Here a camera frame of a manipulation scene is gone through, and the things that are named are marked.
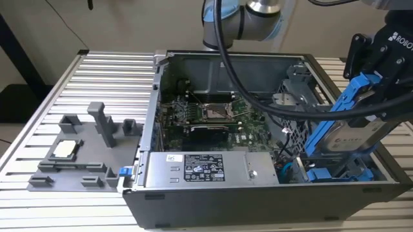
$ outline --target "gray parts tray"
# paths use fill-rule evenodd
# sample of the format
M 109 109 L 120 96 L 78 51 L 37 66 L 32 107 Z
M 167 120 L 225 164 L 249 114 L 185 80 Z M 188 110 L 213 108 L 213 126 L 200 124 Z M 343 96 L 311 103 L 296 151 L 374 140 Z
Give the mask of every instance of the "gray parts tray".
M 113 123 L 102 108 L 100 102 L 89 105 L 96 123 L 80 123 L 76 115 L 62 117 L 61 132 L 29 179 L 29 191 L 116 192 L 117 171 L 133 164 L 141 124 L 132 119 Z

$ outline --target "open computer chassis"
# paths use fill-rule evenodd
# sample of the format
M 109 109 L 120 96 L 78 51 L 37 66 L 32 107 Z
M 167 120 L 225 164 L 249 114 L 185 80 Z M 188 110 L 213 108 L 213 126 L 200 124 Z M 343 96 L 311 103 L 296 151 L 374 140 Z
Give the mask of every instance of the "open computer chassis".
M 307 158 L 303 145 L 319 122 L 270 118 L 231 85 L 217 53 L 155 55 L 156 74 L 139 164 L 123 198 L 143 228 L 340 221 L 411 187 L 391 155 Z M 268 105 L 328 111 L 339 90 L 310 55 L 232 53 L 247 90 Z M 291 130 L 286 150 L 282 129 Z M 314 183 L 371 170 L 368 181 Z

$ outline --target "white wall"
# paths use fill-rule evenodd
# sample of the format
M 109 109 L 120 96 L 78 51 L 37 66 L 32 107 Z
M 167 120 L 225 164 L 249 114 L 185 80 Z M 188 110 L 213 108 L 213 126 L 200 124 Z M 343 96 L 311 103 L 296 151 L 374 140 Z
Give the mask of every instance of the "white wall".
M 90 50 L 201 49 L 201 0 L 49 0 Z M 344 56 L 355 32 L 376 30 L 382 12 L 360 3 L 322 8 L 296 0 L 282 52 Z M 0 13 L 52 84 L 84 46 L 44 0 L 0 0 Z M 235 42 L 235 51 L 270 52 L 272 42 Z
M 314 6 L 306 0 L 296 3 L 280 52 L 347 57 L 352 35 L 374 35 L 384 25 L 386 11 L 359 1 L 332 7 Z

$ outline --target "black cable cord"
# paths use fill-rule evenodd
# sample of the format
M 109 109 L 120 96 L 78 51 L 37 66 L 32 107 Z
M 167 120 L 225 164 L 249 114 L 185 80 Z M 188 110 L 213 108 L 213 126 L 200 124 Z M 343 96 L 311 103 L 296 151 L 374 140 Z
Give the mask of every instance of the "black cable cord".
M 364 117 L 370 115 L 375 115 L 383 113 L 390 108 L 398 106 L 402 103 L 410 102 L 413 100 L 413 93 L 405 94 L 403 96 L 387 100 L 386 102 L 374 104 L 371 106 L 366 106 L 358 109 L 350 109 L 344 111 L 335 111 L 335 112 L 318 112 L 318 113 L 308 113 L 308 112 L 295 112 L 283 109 L 278 109 L 270 106 L 263 105 L 258 99 L 248 93 L 245 88 L 243 87 L 239 78 L 236 76 L 229 56 L 227 54 L 225 45 L 224 45 L 224 36 L 221 30 L 221 19 L 220 19 L 220 6 L 221 0 L 213 0 L 213 29 L 216 34 L 216 42 L 217 42 L 217 50 L 220 53 L 221 61 L 225 67 L 225 71 L 229 77 L 229 80 L 236 87 L 241 97 L 249 102 L 249 104 L 267 112 L 276 117 L 286 118 L 286 119 L 295 119 L 295 120 L 314 120 L 314 121 L 331 121 L 331 120 L 340 120 L 340 119 L 351 119 L 356 117 Z
M 318 0 L 308 0 L 308 2 L 316 6 L 338 6 L 338 5 L 354 2 L 354 1 L 358 1 L 358 0 L 336 0 L 336 1 L 327 1 L 327 2 L 322 2 Z
M 73 32 L 73 30 L 70 29 L 69 25 L 66 25 L 61 15 L 58 14 L 57 10 L 54 9 L 53 5 L 49 3 L 48 0 L 44 0 L 46 2 L 46 4 L 50 6 L 50 8 L 53 9 L 54 13 L 57 14 L 58 18 L 61 19 L 61 22 L 64 23 L 65 27 L 68 28 L 68 30 L 70 30 L 70 32 L 73 33 L 73 35 L 77 37 L 77 39 L 80 40 L 80 42 L 82 43 L 82 45 L 85 46 L 86 49 L 89 49 L 89 47 L 85 45 L 85 43 L 82 42 L 81 38 L 78 37 L 78 35 L 76 34 L 76 32 Z
M 201 11 L 200 11 L 200 21 L 201 21 L 201 26 L 204 26 L 204 10 L 205 10 L 205 1 L 201 3 Z
M 270 118 L 271 122 L 272 122 L 280 129 L 283 129 L 283 125 L 282 125 L 278 121 L 275 121 L 275 119 L 272 118 L 271 115 L 268 115 L 268 118 Z
M 290 133 L 286 134 L 284 144 L 283 144 L 282 149 L 280 149 L 280 151 L 279 151 L 279 153 L 278 153 L 279 155 L 280 155 L 282 152 L 284 151 L 284 148 L 286 148 L 286 146 L 288 145 L 288 142 L 290 142 Z
M 10 141 L 6 141 L 6 140 L 4 140 L 4 139 L 0 139 L 0 141 L 1 141 L 1 142 L 5 142 L 5 143 L 8 143 L 8 144 L 12 144 Z
M 311 121 L 307 120 L 308 137 L 312 134 Z

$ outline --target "gray fixture post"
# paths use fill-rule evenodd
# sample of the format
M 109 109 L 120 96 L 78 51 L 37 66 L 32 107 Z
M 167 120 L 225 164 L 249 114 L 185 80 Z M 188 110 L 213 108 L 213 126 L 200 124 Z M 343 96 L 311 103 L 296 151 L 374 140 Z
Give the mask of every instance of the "gray fixture post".
M 88 114 L 93 116 L 96 122 L 96 128 L 102 137 L 102 141 L 106 147 L 116 146 L 116 141 L 112 136 L 112 130 L 106 122 L 106 118 L 102 113 L 104 104 L 102 102 L 90 102 L 88 107 Z

